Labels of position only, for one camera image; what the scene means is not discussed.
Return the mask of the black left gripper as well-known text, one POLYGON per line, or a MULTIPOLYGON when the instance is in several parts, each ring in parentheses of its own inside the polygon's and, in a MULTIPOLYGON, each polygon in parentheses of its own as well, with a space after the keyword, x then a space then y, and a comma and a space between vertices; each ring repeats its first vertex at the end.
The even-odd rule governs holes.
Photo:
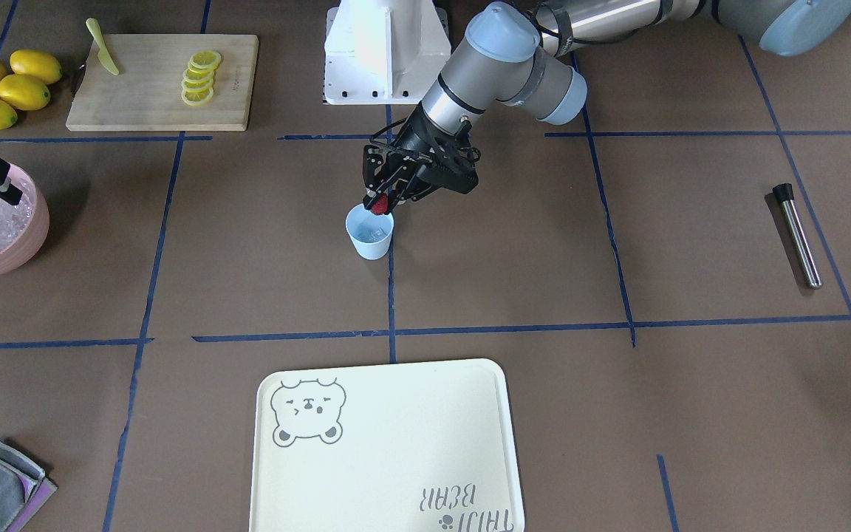
POLYGON ((363 148, 364 202, 388 202, 389 209, 421 201, 447 189, 468 194, 479 184, 469 117, 452 119, 452 132, 437 126, 418 104, 405 119, 369 135, 363 148))

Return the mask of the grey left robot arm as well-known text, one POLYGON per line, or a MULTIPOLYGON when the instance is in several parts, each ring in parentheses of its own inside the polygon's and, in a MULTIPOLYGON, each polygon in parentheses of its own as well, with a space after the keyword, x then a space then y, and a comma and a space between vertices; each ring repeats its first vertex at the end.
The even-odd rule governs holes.
POLYGON ((584 108, 588 86, 561 58, 578 48, 700 16, 790 57, 813 50, 850 13, 851 1, 544 1, 528 11, 490 3, 469 21, 396 138, 369 139, 363 206, 384 215, 440 189, 473 191, 482 155, 470 134, 494 102, 544 123, 570 122, 584 108))

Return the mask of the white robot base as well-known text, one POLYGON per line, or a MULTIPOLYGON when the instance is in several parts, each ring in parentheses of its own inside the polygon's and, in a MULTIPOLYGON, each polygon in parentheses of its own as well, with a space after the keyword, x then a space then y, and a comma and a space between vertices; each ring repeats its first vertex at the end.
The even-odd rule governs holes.
POLYGON ((415 106, 451 57, 447 12, 432 1, 341 1, 327 11, 322 100, 415 106))

